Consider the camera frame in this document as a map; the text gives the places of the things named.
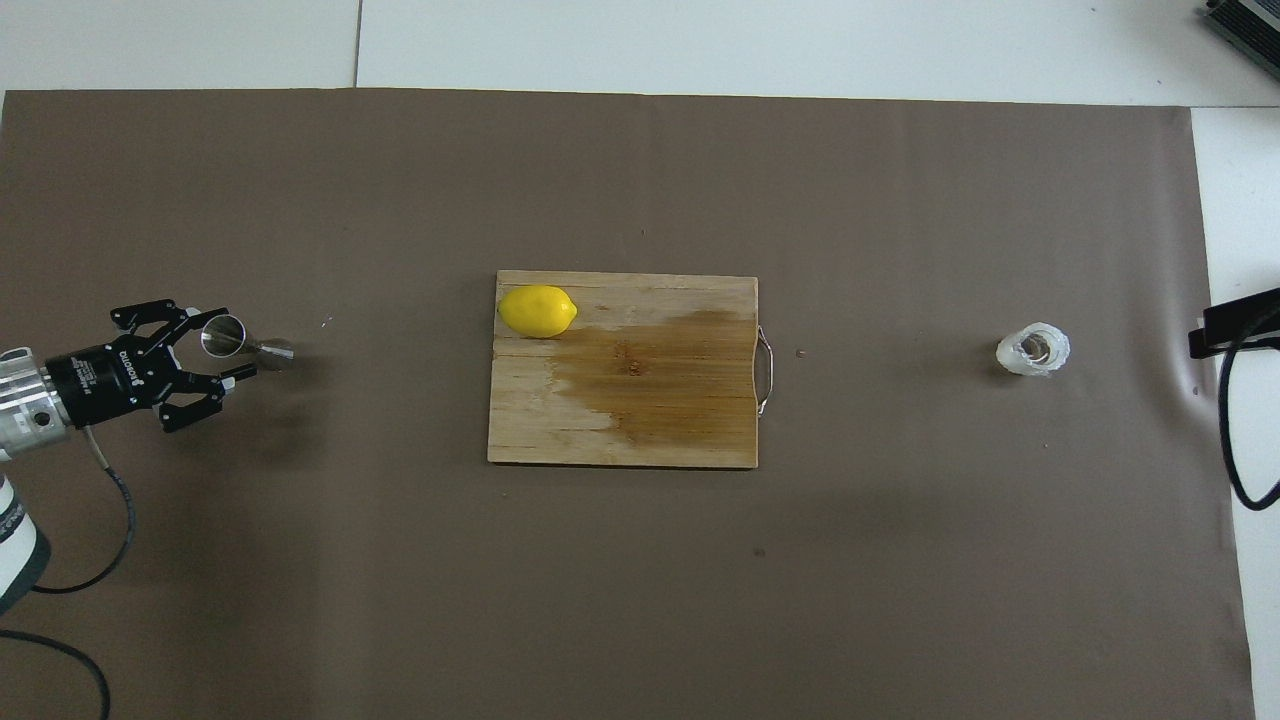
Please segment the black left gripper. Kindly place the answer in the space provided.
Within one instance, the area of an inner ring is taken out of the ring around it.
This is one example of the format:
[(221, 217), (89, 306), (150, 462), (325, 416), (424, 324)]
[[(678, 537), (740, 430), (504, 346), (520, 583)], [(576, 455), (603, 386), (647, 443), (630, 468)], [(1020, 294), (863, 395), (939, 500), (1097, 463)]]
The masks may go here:
[[(73, 427), (88, 427), (160, 404), (165, 433), (177, 433), (223, 410), (242, 380), (259, 374), (238, 365), (216, 375), (182, 372), (172, 346), (191, 331), (228, 314), (227, 307), (198, 311), (173, 300), (114, 307), (110, 318), (123, 337), (50, 357), (45, 374)], [(159, 323), (148, 336), (143, 325)]]

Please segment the steel double jigger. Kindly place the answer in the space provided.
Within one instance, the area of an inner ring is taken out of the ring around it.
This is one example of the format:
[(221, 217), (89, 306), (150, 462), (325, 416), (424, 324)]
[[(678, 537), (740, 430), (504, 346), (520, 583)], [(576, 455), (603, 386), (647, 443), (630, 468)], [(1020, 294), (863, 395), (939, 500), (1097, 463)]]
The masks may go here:
[(260, 369), (284, 372), (296, 359), (293, 343), (284, 338), (260, 340), (230, 314), (219, 314), (201, 329), (200, 343), (210, 357), (250, 357)]

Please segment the clear faceted glass cup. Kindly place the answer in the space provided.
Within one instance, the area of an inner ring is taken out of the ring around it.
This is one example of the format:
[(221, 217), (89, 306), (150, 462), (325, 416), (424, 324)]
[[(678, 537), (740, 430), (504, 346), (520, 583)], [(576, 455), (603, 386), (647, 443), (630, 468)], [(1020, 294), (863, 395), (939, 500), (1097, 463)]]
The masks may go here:
[(1005, 336), (995, 350), (1000, 366), (1021, 377), (1050, 377), (1066, 365), (1070, 355), (1066, 333), (1042, 322)]

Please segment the grey ribbed device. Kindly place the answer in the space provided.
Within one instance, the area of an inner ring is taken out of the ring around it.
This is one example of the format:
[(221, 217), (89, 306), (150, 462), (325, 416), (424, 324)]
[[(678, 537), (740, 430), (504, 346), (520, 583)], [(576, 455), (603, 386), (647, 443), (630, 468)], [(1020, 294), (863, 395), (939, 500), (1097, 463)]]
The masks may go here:
[(1226, 41), (1280, 63), (1280, 0), (1204, 0), (1204, 10)]

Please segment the brown paper table mat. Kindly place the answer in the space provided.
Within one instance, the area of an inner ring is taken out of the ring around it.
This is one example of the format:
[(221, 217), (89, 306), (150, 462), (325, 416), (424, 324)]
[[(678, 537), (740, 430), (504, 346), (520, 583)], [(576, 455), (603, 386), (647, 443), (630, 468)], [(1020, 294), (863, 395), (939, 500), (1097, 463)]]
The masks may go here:
[[(1199, 209), (1184, 108), (10, 91), (0, 348), (300, 357), (100, 427), (134, 547), (8, 624), (113, 720), (1247, 720)], [(490, 464), (502, 269), (758, 278), (759, 468)]]

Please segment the yellow lemon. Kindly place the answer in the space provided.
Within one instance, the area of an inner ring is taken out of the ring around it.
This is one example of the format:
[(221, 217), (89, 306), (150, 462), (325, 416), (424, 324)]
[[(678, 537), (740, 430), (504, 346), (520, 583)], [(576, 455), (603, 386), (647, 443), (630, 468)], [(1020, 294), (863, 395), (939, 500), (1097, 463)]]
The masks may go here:
[(579, 307), (564, 290), (553, 284), (526, 284), (508, 291), (497, 302), (498, 316), (513, 332), (548, 340), (564, 333)]

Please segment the wooden cutting board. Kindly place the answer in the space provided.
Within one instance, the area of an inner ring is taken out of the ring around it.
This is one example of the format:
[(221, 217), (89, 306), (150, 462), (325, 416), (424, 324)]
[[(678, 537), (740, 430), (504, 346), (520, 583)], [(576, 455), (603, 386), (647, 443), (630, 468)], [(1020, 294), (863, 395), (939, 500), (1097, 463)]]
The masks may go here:
[(579, 314), (549, 340), (495, 320), (494, 464), (754, 469), (772, 373), (759, 281), (741, 275), (500, 270), (495, 297), (562, 288)]

